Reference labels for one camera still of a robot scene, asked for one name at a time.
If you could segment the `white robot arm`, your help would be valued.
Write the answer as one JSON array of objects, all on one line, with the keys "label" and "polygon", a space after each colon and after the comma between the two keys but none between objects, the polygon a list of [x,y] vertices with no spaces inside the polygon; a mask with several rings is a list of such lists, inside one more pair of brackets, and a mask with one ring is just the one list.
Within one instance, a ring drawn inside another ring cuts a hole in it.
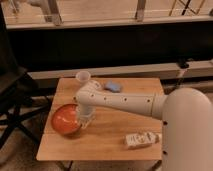
[{"label": "white robot arm", "polygon": [[168,95],[108,93],[90,81],[76,93],[77,116],[85,122],[95,106],[162,122],[162,171],[213,171],[213,103],[199,90],[179,88]]}]

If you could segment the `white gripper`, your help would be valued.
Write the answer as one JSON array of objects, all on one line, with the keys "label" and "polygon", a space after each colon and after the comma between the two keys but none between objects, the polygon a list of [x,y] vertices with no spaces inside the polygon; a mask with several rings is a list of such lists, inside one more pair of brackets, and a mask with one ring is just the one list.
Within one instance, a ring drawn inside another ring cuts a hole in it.
[{"label": "white gripper", "polygon": [[76,109],[77,121],[85,129],[95,118],[94,109],[91,106],[79,104]]}]

